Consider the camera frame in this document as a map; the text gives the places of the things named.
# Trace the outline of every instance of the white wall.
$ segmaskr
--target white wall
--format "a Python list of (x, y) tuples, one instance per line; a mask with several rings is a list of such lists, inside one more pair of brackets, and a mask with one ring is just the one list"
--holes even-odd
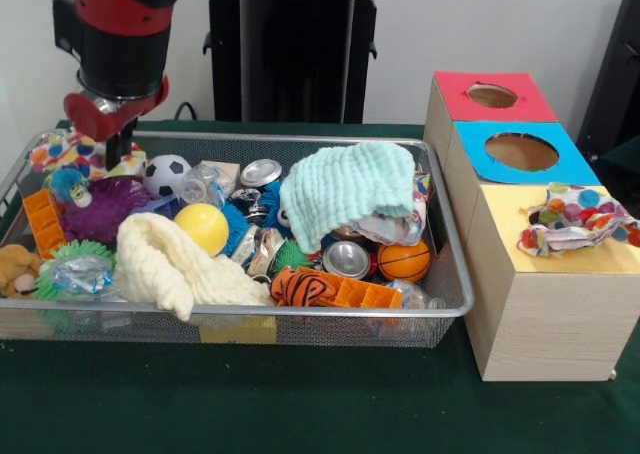
[[(620, 0), (378, 0), (366, 122), (424, 122), (431, 74), (441, 70), (533, 73), (575, 135)], [(208, 0), (179, 0), (167, 72), (171, 94), (151, 118), (191, 101), (213, 114), (211, 66), (201, 46)], [(51, 0), (0, 4), (0, 176), (22, 145), (64, 116), (74, 60), (53, 45)]]

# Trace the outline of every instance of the red box lid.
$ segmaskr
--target red box lid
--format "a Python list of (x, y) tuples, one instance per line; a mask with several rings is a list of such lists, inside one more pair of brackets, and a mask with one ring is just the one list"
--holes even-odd
[(558, 122), (526, 72), (438, 71), (435, 77), (454, 121)]

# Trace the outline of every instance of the plastic bottle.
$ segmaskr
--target plastic bottle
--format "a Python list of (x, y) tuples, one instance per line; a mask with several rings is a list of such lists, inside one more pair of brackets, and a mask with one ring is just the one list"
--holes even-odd
[(198, 164), (182, 180), (178, 196), (188, 204), (204, 202), (221, 208), (235, 189), (235, 181), (214, 166)]

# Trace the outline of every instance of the soccer ball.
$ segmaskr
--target soccer ball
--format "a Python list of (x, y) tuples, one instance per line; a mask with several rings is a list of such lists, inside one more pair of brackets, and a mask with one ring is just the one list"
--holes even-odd
[(154, 199), (177, 195), (182, 178), (190, 170), (191, 166), (181, 156), (157, 156), (147, 163), (143, 184)]

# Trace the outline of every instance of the cable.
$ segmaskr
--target cable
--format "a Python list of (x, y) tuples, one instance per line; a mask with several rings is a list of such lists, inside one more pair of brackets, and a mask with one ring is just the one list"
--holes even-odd
[(196, 110), (193, 108), (193, 106), (191, 105), (190, 102), (182, 102), (179, 106), (178, 109), (176, 109), (176, 113), (173, 116), (174, 120), (178, 120), (180, 119), (180, 115), (182, 114), (182, 111), (184, 110), (184, 108), (187, 108), (189, 110), (189, 113), (191, 114), (191, 119), (193, 119), (194, 121), (198, 120), (198, 115), (196, 114)]

